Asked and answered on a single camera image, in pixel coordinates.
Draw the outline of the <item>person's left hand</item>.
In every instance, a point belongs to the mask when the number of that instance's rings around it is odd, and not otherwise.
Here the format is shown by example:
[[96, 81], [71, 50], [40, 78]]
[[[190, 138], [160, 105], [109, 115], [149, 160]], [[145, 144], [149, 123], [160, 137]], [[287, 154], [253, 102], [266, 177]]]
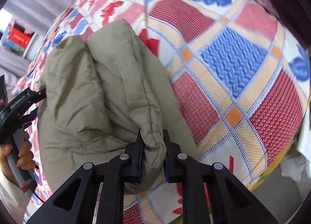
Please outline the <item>person's left hand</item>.
[[[18, 161], [16, 164], [17, 167], [23, 170], [34, 170], [36, 167], [36, 163], [33, 160], [34, 154], [31, 151], [32, 144], [29, 138], [29, 134], [25, 131], [24, 142], [19, 148]], [[10, 154], [12, 148], [10, 144], [1, 144], [1, 171], [11, 183], [19, 186], [6, 160], [6, 156]]]

